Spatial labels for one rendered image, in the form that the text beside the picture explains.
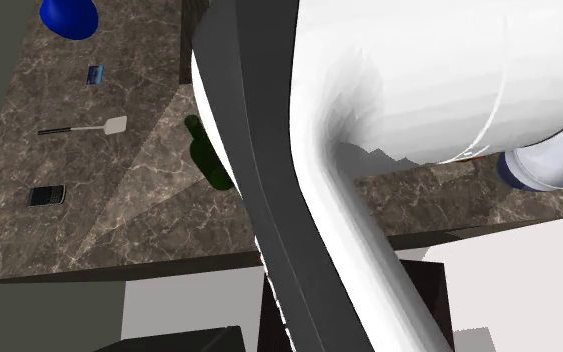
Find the blue vase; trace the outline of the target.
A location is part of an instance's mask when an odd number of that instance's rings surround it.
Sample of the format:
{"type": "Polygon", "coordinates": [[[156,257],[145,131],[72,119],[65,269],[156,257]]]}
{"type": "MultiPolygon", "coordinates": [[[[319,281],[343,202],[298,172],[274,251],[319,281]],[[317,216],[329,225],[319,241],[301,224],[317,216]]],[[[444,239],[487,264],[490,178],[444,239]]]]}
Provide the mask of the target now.
{"type": "Polygon", "coordinates": [[[49,30],[70,40],[91,37],[99,25],[93,0],[42,0],[39,15],[49,30]]]}

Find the white and blue bowl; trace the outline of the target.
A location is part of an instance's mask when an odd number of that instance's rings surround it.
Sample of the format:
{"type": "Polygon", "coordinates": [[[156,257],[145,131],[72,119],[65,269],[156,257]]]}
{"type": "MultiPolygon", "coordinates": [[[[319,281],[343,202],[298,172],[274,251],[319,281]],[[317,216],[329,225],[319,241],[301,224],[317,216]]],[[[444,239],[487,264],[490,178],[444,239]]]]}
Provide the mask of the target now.
{"type": "Polygon", "coordinates": [[[563,133],[529,147],[501,153],[497,171],[505,183],[516,189],[563,190],[563,133]]]}

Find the dark green glass bottle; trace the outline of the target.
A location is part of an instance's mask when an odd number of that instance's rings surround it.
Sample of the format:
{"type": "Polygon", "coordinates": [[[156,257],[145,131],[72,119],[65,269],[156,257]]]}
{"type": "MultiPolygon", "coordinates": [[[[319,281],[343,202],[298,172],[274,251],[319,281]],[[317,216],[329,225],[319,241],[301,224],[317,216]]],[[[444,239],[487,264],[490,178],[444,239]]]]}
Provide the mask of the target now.
{"type": "Polygon", "coordinates": [[[233,181],[218,158],[200,118],[188,115],[184,124],[193,138],[189,147],[190,156],[205,179],[219,191],[233,188],[233,181]]]}

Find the black phone with keypad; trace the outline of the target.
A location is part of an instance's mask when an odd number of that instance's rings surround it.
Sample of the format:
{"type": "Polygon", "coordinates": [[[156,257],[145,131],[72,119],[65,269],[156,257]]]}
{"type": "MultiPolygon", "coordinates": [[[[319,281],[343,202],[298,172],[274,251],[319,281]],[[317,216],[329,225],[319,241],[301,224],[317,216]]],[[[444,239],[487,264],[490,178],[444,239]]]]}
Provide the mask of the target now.
{"type": "Polygon", "coordinates": [[[39,207],[62,204],[66,197],[66,186],[33,187],[29,191],[27,206],[39,207]]]}

